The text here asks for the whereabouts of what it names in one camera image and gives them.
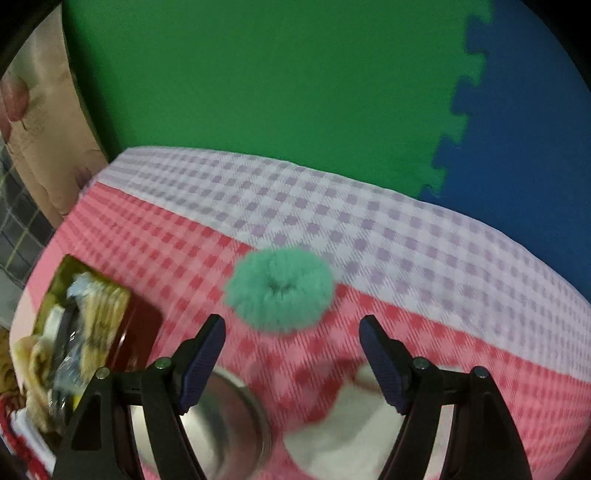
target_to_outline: red checkered tablecloth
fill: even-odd
[[[314,328],[251,329],[223,288],[252,249],[300,246],[338,285]],[[56,232],[17,311],[12,341],[69,253],[156,305],[152,359],[227,321],[220,364],[259,397],[274,448],[261,479],[308,478],[282,436],[324,418],[364,362],[357,329],[373,313],[413,355],[493,374],[535,480],[553,479],[591,416],[591,309],[567,282],[501,233],[457,213],[332,174],[220,152],[132,149],[99,177]]]

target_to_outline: metal bolt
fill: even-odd
[[[111,371],[107,368],[107,367],[100,367],[96,372],[95,372],[95,377],[98,378],[99,380],[104,380],[105,378],[107,378],[109,375],[111,374]]]
[[[158,370],[166,370],[168,367],[170,367],[170,365],[172,365],[172,363],[173,361],[169,357],[164,356],[162,358],[158,358],[154,365]]]
[[[474,374],[478,377],[478,378],[486,378],[490,375],[490,373],[488,372],[488,370],[484,367],[474,367],[474,369],[472,369],[472,371],[474,372]]]
[[[431,362],[423,356],[418,356],[413,359],[413,366],[417,370],[426,370],[431,365]]]

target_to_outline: red and white object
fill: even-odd
[[[314,328],[252,330],[223,286],[252,249],[300,246],[339,283]],[[591,306],[502,233],[396,192],[248,155],[180,148],[125,151],[76,205],[43,253],[19,305],[28,335],[62,257],[71,253],[150,299],[165,321],[151,359],[228,324],[220,364],[260,398],[276,439],[262,479],[303,479],[286,432],[325,418],[364,363],[357,329],[373,313],[413,355],[493,374],[536,480],[553,479],[591,419]]]

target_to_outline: stainless steel bowl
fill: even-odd
[[[156,469],[142,407],[131,407],[140,458]],[[239,379],[214,369],[199,403],[181,416],[208,480],[250,478],[267,462],[271,429],[259,402]]]

